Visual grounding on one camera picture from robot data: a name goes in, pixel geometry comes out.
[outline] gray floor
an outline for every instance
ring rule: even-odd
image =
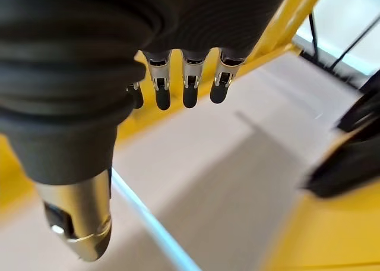
[[[159,219],[203,270],[255,270],[307,167],[259,127]],[[145,233],[89,270],[174,270]]]

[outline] yellow metal bar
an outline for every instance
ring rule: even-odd
[[[253,60],[290,43],[316,2],[317,0],[284,0],[254,47],[249,59]]]
[[[305,18],[313,10],[314,5],[318,0],[302,0],[297,7],[296,12],[293,14],[292,19],[281,32],[281,37],[277,42],[277,46],[288,44],[292,41],[293,36],[296,34],[297,29],[301,26]]]

